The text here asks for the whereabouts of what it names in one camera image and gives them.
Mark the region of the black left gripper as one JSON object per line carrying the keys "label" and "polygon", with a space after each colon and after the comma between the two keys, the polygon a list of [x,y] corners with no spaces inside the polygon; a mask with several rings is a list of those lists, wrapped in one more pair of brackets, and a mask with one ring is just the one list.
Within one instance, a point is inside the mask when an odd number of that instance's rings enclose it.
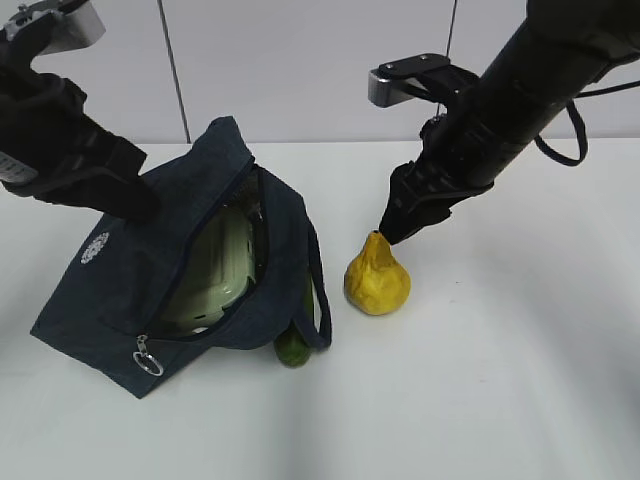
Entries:
{"label": "black left gripper", "polygon": [[10,193],[146,221],[160,200],[139,176],[146,154],[84,113],[55,74],[1,71],[1,184]]}

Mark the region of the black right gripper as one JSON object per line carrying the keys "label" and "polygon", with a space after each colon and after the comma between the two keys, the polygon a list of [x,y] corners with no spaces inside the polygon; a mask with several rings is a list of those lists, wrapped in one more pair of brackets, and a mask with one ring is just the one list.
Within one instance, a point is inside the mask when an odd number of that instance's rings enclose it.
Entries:
{"label": "black right gripper", "polygon": [[447,220],[454,205],[493,188],[493,181],[474,186],[461,174],[447,172],[432,158],[434,138],[445,122],[445,117],[427,120],[419,133],[423,149],[418,158],[391,173],[389,197],[378,226],[391,244],[399,244],[423,228]]}

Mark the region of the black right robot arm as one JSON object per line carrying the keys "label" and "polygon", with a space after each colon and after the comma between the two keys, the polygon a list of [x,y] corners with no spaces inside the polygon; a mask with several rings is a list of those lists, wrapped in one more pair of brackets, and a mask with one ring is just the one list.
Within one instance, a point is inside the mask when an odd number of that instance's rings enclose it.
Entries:
{"label": "black right robot arm", "polygon": [[528,145],[548,152],[540,134],[561,112],[586,154],[576,100],[595,95],[599,80],[638,58],[637,2],[531,1],[482,74],[434,53],[372,69],[368,98],[375,106],[420,99],[445,109],[423,125],[419,157],[392,172],[380,233],[398,244],[448,219],[456,204],[489,191]]}

